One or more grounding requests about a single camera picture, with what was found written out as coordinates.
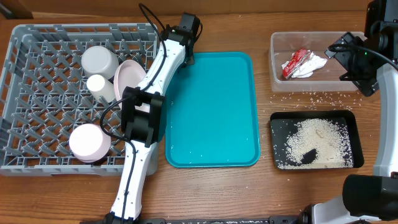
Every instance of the wooden table surface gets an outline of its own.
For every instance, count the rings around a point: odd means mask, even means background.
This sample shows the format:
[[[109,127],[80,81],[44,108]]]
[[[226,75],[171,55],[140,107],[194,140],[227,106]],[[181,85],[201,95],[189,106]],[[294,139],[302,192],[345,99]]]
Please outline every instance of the wooden table surface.
[[[159,169],[146,178],[142,217],[261,218],[296,215],[308,204],[325,202],[341,194],[347,175],[371,175],[379,146],[379,93],[370,98],[356,92],[340,93],[346,95],[341,97],[341,104],[350,105],[356,116],[365,157],[365,165],[360,169],[277,170],[272,160],[269,133],[269,117],[273,112],[307,110],[305,106],[311,105],[310,98],[313,97],[309,93],[294,93],[292,97],[289,92],[271,91],[268,64],[271,34],[283,31],[362,31],[365,17],[365,12],[199,16],[204,29],[195,45],[196,52],[242,51],[252,58],[262,137],[261,158],[252,167],[177,169],[166,161],[162,142]],[[178,24],[180,16],[161,16],[160,19],[164,24]],[[1,21],[0,61],[4,60],[11,30],[18,24],[96,22],[145,22],[145,19],[96,17]],[[317,110],[334,108],[340,109],[340,103],[317,106]],[[0,177],[0,223],[67,224],[103,218],[113,204],[119,180],[120,177],[80,175]]]

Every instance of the dish rack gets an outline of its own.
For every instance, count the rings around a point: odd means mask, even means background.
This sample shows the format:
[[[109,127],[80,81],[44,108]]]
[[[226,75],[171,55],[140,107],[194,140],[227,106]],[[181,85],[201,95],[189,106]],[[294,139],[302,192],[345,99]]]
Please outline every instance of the dish rack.
[[[99,124],[109,106],[104,99],[92,97],[81,67],[84,51],[96,45],[116,54],[119,63],[132,59],[147,71],[156,57],[158,40],[147,23],[14,28],[0,78],[0,174],[121,174],[124,142],[113,139],[101,164],[79,161],[68,146],[74,128]],[[115,107],[104,123],[121,136],[120,120],[120,108]]]

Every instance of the teal tray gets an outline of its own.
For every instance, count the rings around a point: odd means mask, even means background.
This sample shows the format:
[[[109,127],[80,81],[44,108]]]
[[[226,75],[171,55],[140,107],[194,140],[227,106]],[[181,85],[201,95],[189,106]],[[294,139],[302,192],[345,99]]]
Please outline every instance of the teal tray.
[[[197,53],[166,94],[166,158],[175,167],[251,166],[260,158],[250,57]]]

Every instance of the white tissue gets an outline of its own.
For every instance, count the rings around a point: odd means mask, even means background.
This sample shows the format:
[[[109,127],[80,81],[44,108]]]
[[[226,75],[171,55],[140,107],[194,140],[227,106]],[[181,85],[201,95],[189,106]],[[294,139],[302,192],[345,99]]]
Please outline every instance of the white tissue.
[[[316,56],[314,53],[311,53],[310,60],[302,64],[300,68],[298,68],[297,71],[293,73],[292,78],[308,78],[313,74],[314,70],[325,66],[327,61],[327,59],[321,58],[319,56]],[[282,65],[282,69],[284,69],[288,63],[289,61],[284,63]]]

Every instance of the transparent bin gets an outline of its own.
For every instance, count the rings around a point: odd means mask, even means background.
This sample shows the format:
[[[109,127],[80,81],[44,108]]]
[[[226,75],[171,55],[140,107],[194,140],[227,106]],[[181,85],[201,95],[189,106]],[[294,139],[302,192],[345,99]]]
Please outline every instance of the transparent bin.
[[[269,50],[269,68],[272,91],[356,91],[357,87],[350,81],[340,81],[346,73],[337,60],[328,59],[325,50],[346,32],[276,32],[271,35]],[[362,32],[353,32],[355,36],[365,39]],[[292,54],[305,47],[315,55],[328,59],[323,68],[315,70],[308,78],[291,78],[282,76],[282,64],[292,58]]]

